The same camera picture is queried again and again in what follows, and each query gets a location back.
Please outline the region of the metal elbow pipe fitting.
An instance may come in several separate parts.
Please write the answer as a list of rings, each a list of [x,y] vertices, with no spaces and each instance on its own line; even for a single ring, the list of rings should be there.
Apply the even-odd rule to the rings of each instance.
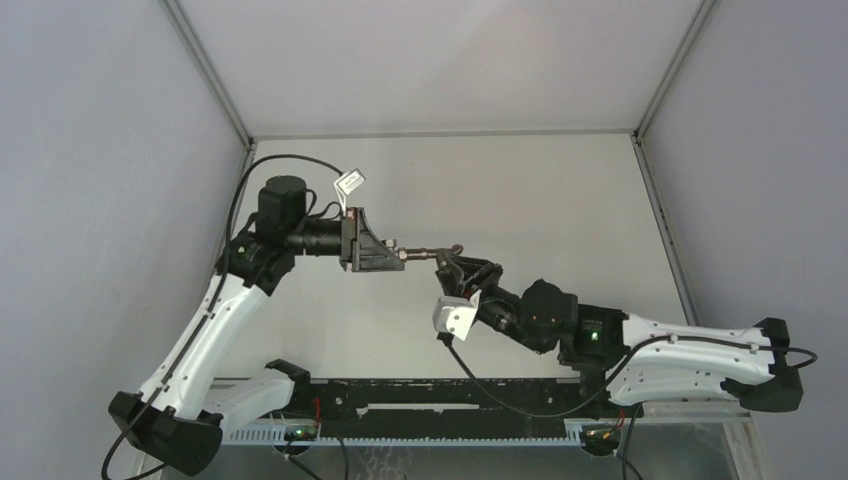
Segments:
[[[383,241],[383,244],[400,262],[407,261],[407,251],[403,246],[398,243],[396,239],[385,239]]]

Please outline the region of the metal water faucet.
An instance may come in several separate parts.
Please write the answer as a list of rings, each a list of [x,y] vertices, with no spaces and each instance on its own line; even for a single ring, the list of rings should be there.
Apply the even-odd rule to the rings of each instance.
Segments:
[[[447,265],[453,261],[455,257],[461,255],[463,251],[464,246],[461,244],[453,244],[450,247],[435,248],[404,247],[398,250],[398,256],[404,262],[433,260],[439,268],[446,268]]]

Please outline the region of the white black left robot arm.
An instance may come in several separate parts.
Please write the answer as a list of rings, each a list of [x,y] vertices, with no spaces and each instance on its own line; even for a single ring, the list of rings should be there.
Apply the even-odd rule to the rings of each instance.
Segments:
[[[299,369],[271,363],[227,400],[208,397],[236,337],[291,272],[297,257],[332,256],[350,272],[404,269],[405,256],[370,229],[363,209],[343,206],[339,219],[312,214],[315,194],[296,176],[268,179],[256,212],[228,242],[195,315],[165,360],[137,392],[119,391],[108,412],[136,449],[185,475],[202,472],[223,437],[276,409],[290,417],[311,407]]]

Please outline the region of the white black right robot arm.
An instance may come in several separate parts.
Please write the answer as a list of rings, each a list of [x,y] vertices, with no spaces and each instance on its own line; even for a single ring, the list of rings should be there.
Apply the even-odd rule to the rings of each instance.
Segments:
[[[788,361],[800,350],[782,319],[742,329],[667,324],[583,304],[544,279],[514,294],[499,285],[502,266],[488,260],[447,253],[436,263],[443,295],[433,324],[448,351],[483,324],[538,355],[555,353],[580,375],[570,412],[602,416],[615,405],[689,398],[736,401],[766,413],[800,406],[806,365]]]

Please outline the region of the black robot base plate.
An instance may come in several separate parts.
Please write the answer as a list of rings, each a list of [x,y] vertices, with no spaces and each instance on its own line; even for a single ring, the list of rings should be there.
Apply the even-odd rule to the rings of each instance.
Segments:
[[[332,433],[519,437],[556,434],[568,419],[611,419],[573,379],[325,379],[295,390],[280,414]]]

